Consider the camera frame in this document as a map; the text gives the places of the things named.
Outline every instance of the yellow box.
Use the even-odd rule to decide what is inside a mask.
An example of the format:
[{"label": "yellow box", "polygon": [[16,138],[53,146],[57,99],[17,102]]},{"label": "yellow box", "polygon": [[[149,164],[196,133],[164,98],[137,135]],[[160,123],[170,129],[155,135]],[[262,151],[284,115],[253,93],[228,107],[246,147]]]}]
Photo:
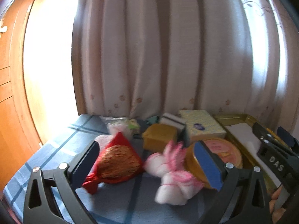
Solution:
[{"label": "yellow box", "polygon": [[205,110],[180,110],[179,113],[186,120],[186,146],[208,138],[224,138],[226,135],[225,129]]},{"label": "yellow box", "polygon": [[171,140],[177,141],[177,129],[170,125],[153,124],[142,134],[142,137],[145,150],[162,153]]}]

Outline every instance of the tissue box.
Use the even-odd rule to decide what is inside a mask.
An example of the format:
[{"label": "tissue box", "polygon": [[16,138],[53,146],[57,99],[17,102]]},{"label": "tissue box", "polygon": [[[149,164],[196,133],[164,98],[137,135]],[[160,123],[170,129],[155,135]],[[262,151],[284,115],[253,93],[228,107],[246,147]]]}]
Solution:
[{"label": "tissue box", "polygon": [[186,146],[208,138],[225,138],[226,131],[207,111],[181,110],[179,113],[186,120]]},{"label": "tissue box", "polygon": [[160,123],[174,126],[175,128],[177,128],[178,134],[180,134],[185,128],[186,120],[169,113],[164,113],[160,120]]},{"label": "tissue box", "polygon": [[140,133],[140,125],[137,123],[137,120],[129,119],[127,123],[132,135],[137,135]]},{"label": "tissue box", "polygon": [[171,140],[177,141],[177,129],[170,125],[153,124],[142,134],[142,137],[145,150],[162,153]]}]

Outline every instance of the pink and white toy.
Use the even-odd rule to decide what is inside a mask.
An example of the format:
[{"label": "pink and white toy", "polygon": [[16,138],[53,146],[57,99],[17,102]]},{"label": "pink and white toy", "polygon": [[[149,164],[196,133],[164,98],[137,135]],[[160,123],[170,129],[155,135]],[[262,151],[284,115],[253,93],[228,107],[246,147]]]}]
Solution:
[{"label": "pink and white toy", "polygon": [[144,164],[147,173],[161,178],[161,186],[155,197],[159,204],[185,205],[204,187],[204,183],[184,170],[186,148],[182,147],[182,142],[176,145],[170,141],[163,154],[150,155]]}]

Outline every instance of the sponge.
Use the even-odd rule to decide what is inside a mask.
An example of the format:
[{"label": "sponge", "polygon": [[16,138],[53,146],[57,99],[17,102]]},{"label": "sponge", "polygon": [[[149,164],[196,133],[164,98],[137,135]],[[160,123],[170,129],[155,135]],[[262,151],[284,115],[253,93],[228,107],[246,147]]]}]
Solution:
[{"label": "sponge", "polygon": [[145,150],[162,153],[171,140],[177,142],[177,129],[170,125],[153,124],[142,134],[142,137]]},{"label": "sponge", "polygon": [[205,178],[209,181],[210,186],[220,191],[223,185],[222,173],[219,171],[219,168],[210,154],[198,142],[194,144],[193,153],[205,174]]}]

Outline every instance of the white curtain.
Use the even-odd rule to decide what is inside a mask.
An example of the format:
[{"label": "white curtain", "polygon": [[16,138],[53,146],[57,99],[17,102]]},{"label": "white curtain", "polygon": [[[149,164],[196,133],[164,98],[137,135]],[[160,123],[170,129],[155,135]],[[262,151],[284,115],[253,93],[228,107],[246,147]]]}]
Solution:
[{"label": "white curtain", "polygon": [[279,0],[88,0],[89,114],[248,113],[292,131],[299,35]]}]

